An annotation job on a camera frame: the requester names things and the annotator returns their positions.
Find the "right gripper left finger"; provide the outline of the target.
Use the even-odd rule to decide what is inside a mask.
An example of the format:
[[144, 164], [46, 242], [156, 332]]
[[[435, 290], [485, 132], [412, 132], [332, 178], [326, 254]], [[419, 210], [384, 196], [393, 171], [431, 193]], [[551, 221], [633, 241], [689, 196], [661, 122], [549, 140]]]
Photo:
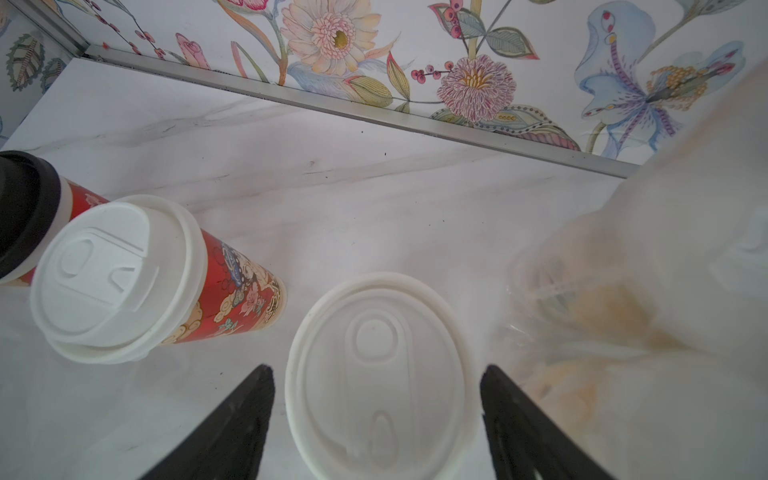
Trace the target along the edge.
[[145, 479], [255, 479], [275, 401], [273, 369], [255, 368]]

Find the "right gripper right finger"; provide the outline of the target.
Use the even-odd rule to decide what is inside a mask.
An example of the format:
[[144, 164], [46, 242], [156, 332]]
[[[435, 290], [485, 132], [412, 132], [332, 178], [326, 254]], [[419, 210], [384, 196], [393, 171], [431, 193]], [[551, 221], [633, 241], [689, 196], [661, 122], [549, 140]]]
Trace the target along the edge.
[[513, 480], [610, 480], [496, 365], [480, 381], [483, 421], [495, 475]]

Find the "white lid red back cup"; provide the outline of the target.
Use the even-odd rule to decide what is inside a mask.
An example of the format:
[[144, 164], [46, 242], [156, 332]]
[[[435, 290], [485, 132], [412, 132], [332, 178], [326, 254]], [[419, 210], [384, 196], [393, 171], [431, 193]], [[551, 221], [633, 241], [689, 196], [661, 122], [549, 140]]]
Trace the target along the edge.
[[447, 302], [376, 272], [337, 285], [301, 322], [285, 404], [319, 479], [451, 479], [480, 417], [477, 376]]

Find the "clear plastic carrier bag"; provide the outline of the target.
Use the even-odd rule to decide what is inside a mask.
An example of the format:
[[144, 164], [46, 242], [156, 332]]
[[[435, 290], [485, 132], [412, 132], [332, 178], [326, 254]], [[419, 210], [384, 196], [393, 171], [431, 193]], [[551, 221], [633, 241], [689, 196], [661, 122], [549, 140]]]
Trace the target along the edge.
[[544, 478], [765, 478], [766, 67], [508, 273], [489, 360], [538, 421], [489, 417], [496, 450]]

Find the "white lid floral cup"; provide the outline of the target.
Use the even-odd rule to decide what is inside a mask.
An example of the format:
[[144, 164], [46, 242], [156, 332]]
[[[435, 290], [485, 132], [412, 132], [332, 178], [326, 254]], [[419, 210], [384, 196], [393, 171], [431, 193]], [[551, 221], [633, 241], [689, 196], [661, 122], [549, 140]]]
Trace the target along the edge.
[[550, 240], [524, 250], [511, 274], [513, 298], [541, 324], [630, 348], [673, 342], [656, 324], [658, 308], [611, 246]]

